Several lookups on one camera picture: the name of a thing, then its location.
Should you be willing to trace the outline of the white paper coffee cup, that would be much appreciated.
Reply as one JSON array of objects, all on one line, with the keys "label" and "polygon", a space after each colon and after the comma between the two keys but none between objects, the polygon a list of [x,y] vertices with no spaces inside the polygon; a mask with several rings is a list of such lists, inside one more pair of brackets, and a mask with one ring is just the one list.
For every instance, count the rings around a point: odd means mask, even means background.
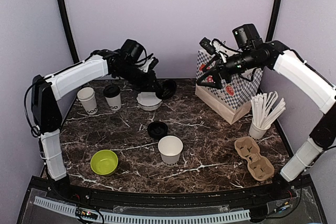
[{"label": "white paper coffee cup", "polygon": [[114,97],[105,97],[108,107],[112,110],[112,111],[117,111],[119,109],[121,109],[122,105],[121,105],[121,95],[118,94]]}]

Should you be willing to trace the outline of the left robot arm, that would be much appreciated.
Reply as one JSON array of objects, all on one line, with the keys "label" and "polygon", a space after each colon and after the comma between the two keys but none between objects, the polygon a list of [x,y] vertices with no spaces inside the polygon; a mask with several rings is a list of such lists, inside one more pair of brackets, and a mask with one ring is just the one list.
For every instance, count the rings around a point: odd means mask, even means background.
[{"label": "left robot arm", "polygon": [[67,176],[60,147],[62,114],[57,102],[69,92],[107,75],[120,77],[140,91],[161,95],[163,88],[151,68],[158,60],[137,65],[120,49],[95,50],[81,62],[48,76],[37,75],[26,90],[31,94],[30,109],[33,119],[28,125],[33,137],[40,139],[48,174],[55,181]]}]

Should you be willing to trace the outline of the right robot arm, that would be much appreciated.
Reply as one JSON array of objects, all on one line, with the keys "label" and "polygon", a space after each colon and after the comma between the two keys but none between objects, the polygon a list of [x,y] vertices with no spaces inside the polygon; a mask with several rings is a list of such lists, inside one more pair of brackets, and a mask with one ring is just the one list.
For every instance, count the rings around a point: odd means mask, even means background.
[{"label": "right robot arm", "polygon": [[279,180],[268,187],[269,197],[273,200],[280,199],[288,191],[287,182],[296,179],[322,153],[333,148],[335,86],[309,67],[295,50],[277,40],[258,45],[244,45],[241,52],[229,56],[226,60],[221,58],[207,38],[201,40],[200,46],[213,56],[210,63],[214,66],[203,67],[203,75],[197,79],[197,85],[220,89],[222,80],[231,81],[232,75],[249,69],[268,67],[294,83],[323,113],[308,139],[280,170],[277,176]]}]

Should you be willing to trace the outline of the patterned paper takeout bag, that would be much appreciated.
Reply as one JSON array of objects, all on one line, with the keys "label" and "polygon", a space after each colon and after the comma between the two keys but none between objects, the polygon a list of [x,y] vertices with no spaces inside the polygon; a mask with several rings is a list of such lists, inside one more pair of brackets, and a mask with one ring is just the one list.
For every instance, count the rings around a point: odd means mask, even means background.
[{"label": "patterned paper takeout bag", "polygon": [[238,75],[232,76],[231,83],[222,81],[222,89],[196,86],[195,95],[219,114],[229,124],[233,124],[249,113],[251,97],[257,94],[263,70],[248,70],[242,74],[244,78],[253,78],[248,82]]}]

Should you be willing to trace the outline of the white fluted ceramic bowl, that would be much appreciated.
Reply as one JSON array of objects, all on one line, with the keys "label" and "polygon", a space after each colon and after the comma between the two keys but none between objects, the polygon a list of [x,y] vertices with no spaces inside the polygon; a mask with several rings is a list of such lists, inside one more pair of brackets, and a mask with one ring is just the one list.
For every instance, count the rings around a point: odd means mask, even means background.
[{"label": "white fluted ceramic bowl", "polygon": [[145,111],[157,110],[162,104],[162,99],[159,99],[155,92],[140,92],[136,100],[138,106]]}]

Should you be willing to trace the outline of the stack of black lids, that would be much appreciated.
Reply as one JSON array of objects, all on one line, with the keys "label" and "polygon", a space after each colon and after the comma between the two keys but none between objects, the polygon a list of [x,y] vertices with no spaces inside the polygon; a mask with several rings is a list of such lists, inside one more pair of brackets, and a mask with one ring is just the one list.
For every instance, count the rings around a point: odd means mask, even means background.
[{"label": "stack of black lids", "polygon": [[164,122],[154,121],[148,125],[147,132],[151,138],[160,140],[161,138],[167,136],[168,126]]}]

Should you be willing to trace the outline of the stack of white paper cups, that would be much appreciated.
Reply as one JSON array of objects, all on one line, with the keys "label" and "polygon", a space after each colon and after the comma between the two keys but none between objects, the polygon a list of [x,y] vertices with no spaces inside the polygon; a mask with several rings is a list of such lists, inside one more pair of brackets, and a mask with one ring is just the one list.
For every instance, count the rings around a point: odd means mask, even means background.
[{"label": "stack of white paper cups", "polygon": [[88,115],[94,115],[98,111],[95,91],[91,87],[85,87],[77,92],[77,98],[81,102]]}]

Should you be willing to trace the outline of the bundle of white wrapped straws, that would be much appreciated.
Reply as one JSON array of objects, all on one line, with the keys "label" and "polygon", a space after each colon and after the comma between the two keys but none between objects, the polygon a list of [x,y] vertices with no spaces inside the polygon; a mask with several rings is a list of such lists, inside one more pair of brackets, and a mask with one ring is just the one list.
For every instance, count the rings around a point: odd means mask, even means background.
[{"label": "bundle of white wrapped straws", "polygon": [[276,91],[270,93],[257,94],[251,97],[252,122],[260,129],[266,129],[282,114],[286,109],[284,98],[273,108],[279,98]]}]

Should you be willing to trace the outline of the green bowl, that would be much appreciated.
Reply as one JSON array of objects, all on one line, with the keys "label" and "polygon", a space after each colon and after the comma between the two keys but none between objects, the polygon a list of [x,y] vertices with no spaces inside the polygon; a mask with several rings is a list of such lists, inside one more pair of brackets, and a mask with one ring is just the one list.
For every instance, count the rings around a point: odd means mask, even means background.
[{"label": "green bowl", "polygon": [[91,170],[100,176],[112,175],[117,170],[118,164],[118,156],[111,150],[100,150],[94,153],[90,160]]}]

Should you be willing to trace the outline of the brown cardboard cup carrier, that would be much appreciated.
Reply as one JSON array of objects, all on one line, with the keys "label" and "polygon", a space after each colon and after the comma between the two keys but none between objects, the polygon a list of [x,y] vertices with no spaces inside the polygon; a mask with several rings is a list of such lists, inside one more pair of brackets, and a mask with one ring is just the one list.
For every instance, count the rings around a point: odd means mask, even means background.
[{"label": "brown cardboard cup carrier", "polygon": [[238,155],[247,161],[247,169],[255,180],[262,182],[273,177],[273,165],[268,158],[260,154],[260,148],[252,137],[238,138],[234,147]]}]

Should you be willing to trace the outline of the right black corner post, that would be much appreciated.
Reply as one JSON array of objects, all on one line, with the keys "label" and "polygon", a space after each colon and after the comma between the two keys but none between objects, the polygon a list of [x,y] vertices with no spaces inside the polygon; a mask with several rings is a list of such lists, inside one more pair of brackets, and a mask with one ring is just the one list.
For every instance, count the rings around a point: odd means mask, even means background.
[{"label": "right black corner post", "polygon": [[266,42],[272,41],[274,37],[278,15],[280,12],[280,5],[281,5],[281,0],[274,0],[273,5],[272,5],[270,21],[268,25],[267,35],[265,39]]}]

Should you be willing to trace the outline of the black corner post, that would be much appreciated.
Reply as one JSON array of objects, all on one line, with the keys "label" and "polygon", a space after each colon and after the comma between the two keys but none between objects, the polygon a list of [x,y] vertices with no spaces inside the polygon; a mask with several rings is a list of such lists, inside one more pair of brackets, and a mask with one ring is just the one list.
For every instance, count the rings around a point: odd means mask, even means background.
[{"label": "black corner post", "polygon": [[267,35],[265,39],[266,42],[272,41],[274,37],[278,15],[280,12],[280,5],[281,5],[281,0],[274,0],[273,5],[272,5],[270,21],[268,25]]},{"label": "black corner post", "polygon": [[66,41],[68,44],[68,48],[70,51],[72,61],[73,63],[78,63],[79,57],[78,57],[75,41],[72,35],[71,27],[70,27],[70,22],[69,22],[67,8],[66,8],[66,2],[65,0],[57,0],[57,4],[58,4],[61,22],[62,22],[64,33],[66,36]]}]

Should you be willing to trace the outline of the black front rail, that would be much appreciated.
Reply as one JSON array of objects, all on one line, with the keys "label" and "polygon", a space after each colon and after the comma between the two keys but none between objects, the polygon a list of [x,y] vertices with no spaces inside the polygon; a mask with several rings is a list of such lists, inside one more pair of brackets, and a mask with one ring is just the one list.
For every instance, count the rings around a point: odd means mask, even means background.
[{"label": "black front rail", "polygon": [[192,208],[228,205],[231,209],[252,208],[265,212],[271,202],[279,204],[285,199],[297,207],[319,206],[319,198],[310,175],[304,175],[292,183],[294,189],[280,193],[272,192],[273,185],[189,194],[146,194],[103,190],[76,185],[68,185],[69,197],[61,197],[54,191],[49,180],[33,176],[30,180],[22,207],[33,201],[34,193],[61,202],[112,209],[116,206],[149,208]]}]

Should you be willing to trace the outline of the left black corner post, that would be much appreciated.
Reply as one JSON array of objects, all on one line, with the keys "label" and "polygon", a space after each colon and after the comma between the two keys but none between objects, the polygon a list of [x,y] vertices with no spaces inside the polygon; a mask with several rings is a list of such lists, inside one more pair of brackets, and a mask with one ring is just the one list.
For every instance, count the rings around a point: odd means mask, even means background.
[{"label": "left black corner post", "polygon": [[73,63],[78,63],[79,57],[78,57],[75,41],[72,35],[71,27],[70,27],[70,22],[69,22],[67,8],[66,8],[66,2],[65,0],[57,0],[57,4],[58,4],[61,22],[62,22],[64,33],[66,36],[66,41],[68,44],[68,48],[70,51],[72,61]]}]

